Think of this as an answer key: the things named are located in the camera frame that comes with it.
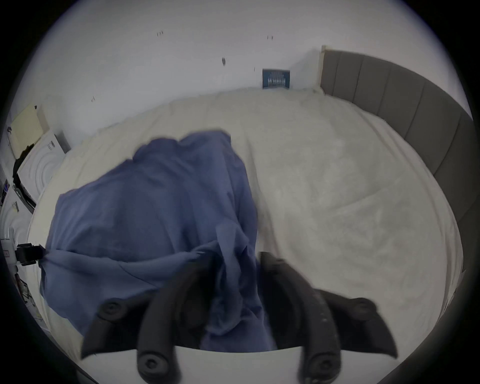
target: blue poster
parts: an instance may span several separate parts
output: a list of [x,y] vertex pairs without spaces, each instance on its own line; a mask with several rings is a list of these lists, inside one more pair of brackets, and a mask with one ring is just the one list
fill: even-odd
[[262,72],[262,78],[262,88],[283,87],[286,89],[290,89],[290,71],[283,71],[279,69],[264,69]]

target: blue blanket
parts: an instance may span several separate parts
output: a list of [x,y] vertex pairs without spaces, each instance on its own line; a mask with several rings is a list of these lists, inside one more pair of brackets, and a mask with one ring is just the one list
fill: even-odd
[[201,348],[275,348],[257,291],[257,217],[245,167],[222,131],[156,139],[61,195],[41,293],[85,335],[99,305],[160,288],[203,251],[221,257]]

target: bedding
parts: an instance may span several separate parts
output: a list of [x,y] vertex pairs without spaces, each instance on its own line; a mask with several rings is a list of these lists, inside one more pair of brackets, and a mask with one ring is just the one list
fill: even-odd
[[[60,194],[98,179],[154,138],[211,128],[231,135],[245,164],[258,213],[256,251],[286,259],[317,288],[372,299],[392,330],[397,362],[404,360],[454,294],[458,228],[415,151],[380,118],[320,88],[192,97],[99,131],[66,155],[28,241],[45,245]],[[26,274],[52,336],[78,362],[82,337],[41,297],[38,266]]]
[[215,296],[200,348],[273,350],[257,291],[256,237],[245,167],[225,132],[155,139],[59,197],[38,264],[40,292],[85,336],[106,300],[161,288],[209,254]]

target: headboard panel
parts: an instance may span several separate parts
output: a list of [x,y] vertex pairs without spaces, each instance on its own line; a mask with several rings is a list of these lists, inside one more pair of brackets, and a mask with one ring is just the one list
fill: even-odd
[[[325,93],[395,129],[435,176],[459,222],[480,196],[480,148],[470,116],[445,91],[399,65],[328,49],[322,56]],[[464,252],[465,259],[470,257]]]
[[320,86],[384,119],[421,156],[458,223],[465,276],[422,344],[380,384],[409,382],[448,340],[480,269],[480,147],[470,116],[422,76],[369,56],[323,49]]

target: white bed sheet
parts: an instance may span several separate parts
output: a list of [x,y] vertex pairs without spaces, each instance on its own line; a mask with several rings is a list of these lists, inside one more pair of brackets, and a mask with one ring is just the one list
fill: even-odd
[[[417,153],[377,116],[321,89],[245,89],[171,102],[72,149],[43,192],[28,241],[45,245],[58,196],[96,180],[156,137],[221,128],[257,204],[257,251],[318,288],[375,301],[404,360],[451,300],[462,268],[453,213]],[[27,283],[52,336],[80,361],[81,335]]]

